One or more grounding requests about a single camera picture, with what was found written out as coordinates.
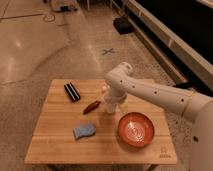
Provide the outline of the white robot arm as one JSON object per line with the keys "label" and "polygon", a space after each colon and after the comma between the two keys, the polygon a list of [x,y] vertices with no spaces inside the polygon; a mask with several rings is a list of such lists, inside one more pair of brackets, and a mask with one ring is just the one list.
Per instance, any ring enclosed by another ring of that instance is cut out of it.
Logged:
{"label": "white robot arm", "polygon": [[189,169],[213,171],[213,97],[135,79],[132,73],[132,66],[122,62],[105,75],[107,112],[114,113],[131,94],[188,119],[194,124]]}

